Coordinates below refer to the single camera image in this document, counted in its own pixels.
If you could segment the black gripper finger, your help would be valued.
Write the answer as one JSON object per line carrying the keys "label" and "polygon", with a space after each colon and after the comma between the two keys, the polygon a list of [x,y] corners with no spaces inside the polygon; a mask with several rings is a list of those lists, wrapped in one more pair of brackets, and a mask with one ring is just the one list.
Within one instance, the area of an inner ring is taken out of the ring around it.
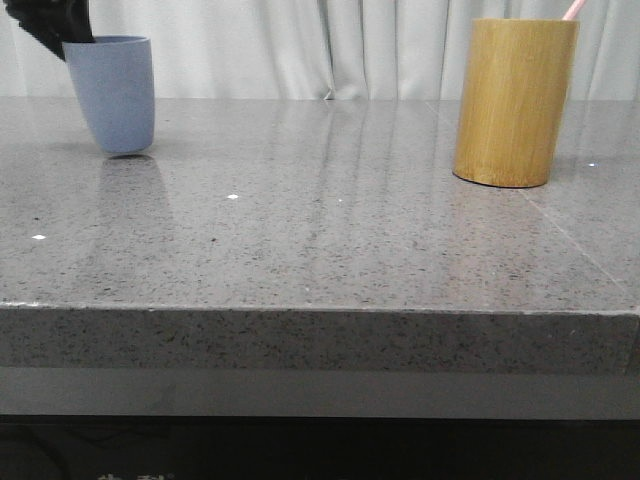
{"label": "black gripper finger", "polygon": [[64,43],[94,43],[87,0],[4,0],[7,14],[57,58]]}

